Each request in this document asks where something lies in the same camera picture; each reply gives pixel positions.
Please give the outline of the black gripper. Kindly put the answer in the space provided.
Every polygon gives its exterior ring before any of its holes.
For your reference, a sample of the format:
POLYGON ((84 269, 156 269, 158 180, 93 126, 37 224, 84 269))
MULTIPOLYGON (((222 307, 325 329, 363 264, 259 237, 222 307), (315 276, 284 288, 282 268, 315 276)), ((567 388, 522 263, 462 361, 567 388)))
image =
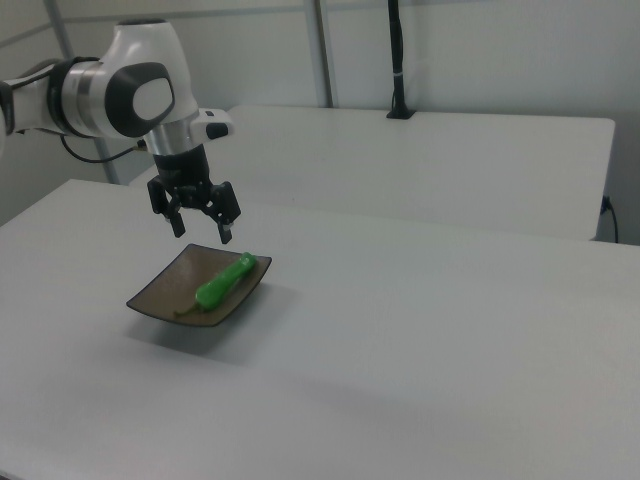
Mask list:
POLYGON ((212 185, 204 146, 153 159, 158 175, 147 183, 151 207, 171 225, 174 236, 186 232, 182 206, 202 206, 201 211, 216 223, 221 243, 228 244, 241 209, 230 182, 212 185))

